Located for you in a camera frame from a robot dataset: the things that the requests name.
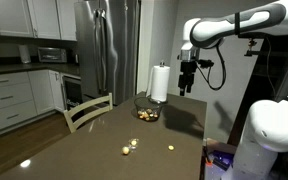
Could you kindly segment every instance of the stainless steel refrigerator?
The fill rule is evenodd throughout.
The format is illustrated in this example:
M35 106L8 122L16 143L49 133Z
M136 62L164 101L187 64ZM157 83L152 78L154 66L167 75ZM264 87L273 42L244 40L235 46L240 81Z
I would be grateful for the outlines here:
M136 91L139 1L90 0L74 8L83 101L112 92L118 105Z

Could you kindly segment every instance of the white cabinet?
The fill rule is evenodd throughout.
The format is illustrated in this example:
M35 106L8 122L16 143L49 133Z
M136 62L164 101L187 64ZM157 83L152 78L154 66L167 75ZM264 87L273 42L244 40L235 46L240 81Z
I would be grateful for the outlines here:
M0 75L0 130L36 115L28 74Z
M26 0L0 0L0 35L33 37Z
M0 130L36 116L34 101L0 109Z
M58 17L63 40L76 41L74 3L78 0L56 0Z
M37 114L54 109L54 101L48 70L28 72Z
M59 72L49 71L50 81L54 99L54 107L56 110L63 112L65 110L63 101L62 83Z
M61 39L56 0L28 0L34 36Z

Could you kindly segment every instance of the kitchen island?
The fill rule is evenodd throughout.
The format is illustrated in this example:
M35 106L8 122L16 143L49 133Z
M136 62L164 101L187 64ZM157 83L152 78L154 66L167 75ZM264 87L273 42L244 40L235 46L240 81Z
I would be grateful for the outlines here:
M194 179L200 176L206 103L168 95L156 122L136 118L127 100L0 179ZM129 140L138 147L122 155Z

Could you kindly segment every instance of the refrigerator handle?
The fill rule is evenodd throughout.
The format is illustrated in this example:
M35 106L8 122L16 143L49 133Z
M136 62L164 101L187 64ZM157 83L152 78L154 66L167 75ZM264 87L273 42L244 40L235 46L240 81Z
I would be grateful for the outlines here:
M102 80L101 80L101 66L100 66L100 62L101 62L101 56L100 56L100 51L101 51L101 40L100 40L100 32L99 32L99 15L100 12L98 9L95 10L95 18L94 18L94 22L95 22L95 30L94 30L94 39L95 39L95 46L94 46L94 52L95 52L95 66L96 66L96 81L97 81L97 87L98 87L98 93L102 94Z
M101 35L102 35L102 51L101 51L101 65L102 65L102 87L103 87L103 95L107 91L107 33L106 33L106 18L105 18L105 10L100 10L100 27L101 27Z

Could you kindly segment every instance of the chair backrest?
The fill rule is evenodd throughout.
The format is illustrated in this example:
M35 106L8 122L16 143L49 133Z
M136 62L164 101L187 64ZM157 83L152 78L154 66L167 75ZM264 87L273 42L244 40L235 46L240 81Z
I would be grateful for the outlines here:
M109 102L109 105L108 106L105 106L105 107L102 107L102 108L98 108L94 111L91 111L87 114L85 114L84 116L80 117L79 119L77 119L75 122L73 122L72 120L72 117L77 114L78 112L86 109L86 108L89 108L91 106L94 106L94 105L97 105L97 104L100 104L100 103L103 103L103 102ZM113 109L113 100L112 100L112 93L109 93L108 96L104 96L104 97L100 97L100 98L97 98L97 99L93 99L93 100L90 100L90 101L87 101L83 104L80 104L74 108L72 108L71 110L67 111L65 110L64 111L64 116L65 116L65 119L66 119L66 122L67 122L67 125L68 127L70 128L70 131L71 133L75 132L76 129L81 126L84 122L86 122L87 120L95 117L95 116L98 116L100 114L103 114L105 112L108 112L110 110Z

